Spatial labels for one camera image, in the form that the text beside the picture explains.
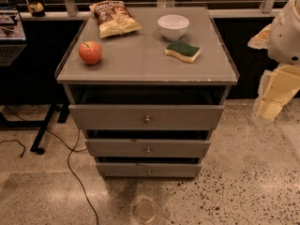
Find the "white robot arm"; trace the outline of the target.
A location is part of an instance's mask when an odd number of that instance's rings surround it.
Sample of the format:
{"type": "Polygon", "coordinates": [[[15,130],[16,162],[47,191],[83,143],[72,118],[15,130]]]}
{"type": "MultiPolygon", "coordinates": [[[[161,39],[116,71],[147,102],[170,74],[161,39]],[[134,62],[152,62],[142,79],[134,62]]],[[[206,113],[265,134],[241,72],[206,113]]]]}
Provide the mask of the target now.
{"type": "Polygon", "coordinates": [[[263,73],[253,107],[253,122],[267,125],[300,91],[300,0],[289,0],[247,45],[266,49],[268,56],[278,62],[276,69],[263,73]]]}

